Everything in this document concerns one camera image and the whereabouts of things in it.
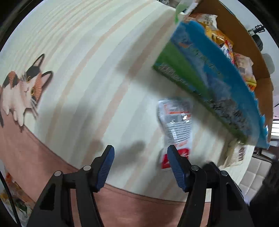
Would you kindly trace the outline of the beige biscuit box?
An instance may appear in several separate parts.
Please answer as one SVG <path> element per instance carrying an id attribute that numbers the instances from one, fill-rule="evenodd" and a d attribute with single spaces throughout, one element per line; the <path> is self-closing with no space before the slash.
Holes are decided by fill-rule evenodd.
<path id="1" fill-rule="evenodd" d="M 224 154 L 219 159 L 218 166 L 224 168 L 241 165 L 244 161 L 247 145 L 239 140 L 232 140 L 226 146 Z"/>

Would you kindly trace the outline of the black exercise machine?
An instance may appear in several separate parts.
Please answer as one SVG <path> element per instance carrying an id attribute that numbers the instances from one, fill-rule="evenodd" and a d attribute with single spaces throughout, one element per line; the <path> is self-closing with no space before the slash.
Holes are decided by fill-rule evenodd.
<path id="1" fill-rule="evenodd" d="M 263 25 L 256 25 L 254 28 L 248 30 L 248 33 L 253 38 L 260 51 L 263 50 L 263 42 L 259 37 L 259 34 L 263 32 L 265 32 L 265 27 Z"/>

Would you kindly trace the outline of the red silver snack packet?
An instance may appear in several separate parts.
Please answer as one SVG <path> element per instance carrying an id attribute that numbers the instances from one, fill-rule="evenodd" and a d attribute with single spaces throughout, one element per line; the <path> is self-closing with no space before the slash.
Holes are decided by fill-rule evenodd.
<path id="1" fill-rule="evenodd" d="M 160 167 L 171 168 L 167 148 L 174 145 L 180 156 L 188 158 L 192 149 L 193 103 L 187 98 L 172 98 L 158 101 L 157 118 L 164 132 L 164 148 L 161 151 Z"/>

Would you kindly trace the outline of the white cushioned sofa seat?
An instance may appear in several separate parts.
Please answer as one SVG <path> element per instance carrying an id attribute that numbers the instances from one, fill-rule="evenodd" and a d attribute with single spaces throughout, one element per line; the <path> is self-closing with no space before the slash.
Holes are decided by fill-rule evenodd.
<path id="1" fill-rule="evenodd" d="M 250 203 L 262 186 L 262 182 L 267 176 L 272 162 L 273 160 L 267 156 L 252 156 L 248 168 L 238 185 L 246 204 Z"/>

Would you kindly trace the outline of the blue milk carton box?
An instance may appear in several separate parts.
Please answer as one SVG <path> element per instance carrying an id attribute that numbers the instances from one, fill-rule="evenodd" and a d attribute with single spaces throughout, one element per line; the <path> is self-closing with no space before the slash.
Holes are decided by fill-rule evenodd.
<path id="1" fill-rule="evenodd" d="M 253 38 L 220 1 L 181 1 L 176 29 L 153 68 L 191 92 L 241 142 L 268 148 L 273 84 Z M 249 57 L 257 81 L 251 91 L 233 53 Z"/>

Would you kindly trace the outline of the orange white snack bag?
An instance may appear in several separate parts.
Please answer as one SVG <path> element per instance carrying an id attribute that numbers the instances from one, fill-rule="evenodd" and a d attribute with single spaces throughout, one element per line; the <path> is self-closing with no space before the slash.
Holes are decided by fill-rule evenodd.
<path id="1" fill-rule="evenodd" d="M 241 74 L 247 87 L 251 91 L 254 91 L 257 86 L 257 81 L 252 70 L 252 66 L 254 63 L 249 57 L 246 57 L 242 54 L 233 53 L 233 55 L 234 55 L 235 65 L 239 70 L 239 73 Z"/>

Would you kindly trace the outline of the white floor scale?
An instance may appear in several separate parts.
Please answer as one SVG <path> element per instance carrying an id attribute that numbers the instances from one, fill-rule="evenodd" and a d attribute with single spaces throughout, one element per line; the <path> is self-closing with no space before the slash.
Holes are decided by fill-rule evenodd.
<path id="1" fill-rule="evenodd" d="M 275 71 L 275 66 L 272 57 L 268 53 L 263 53 L 262 57 L 265 61 L 269 74 L 272 74 Z"/>

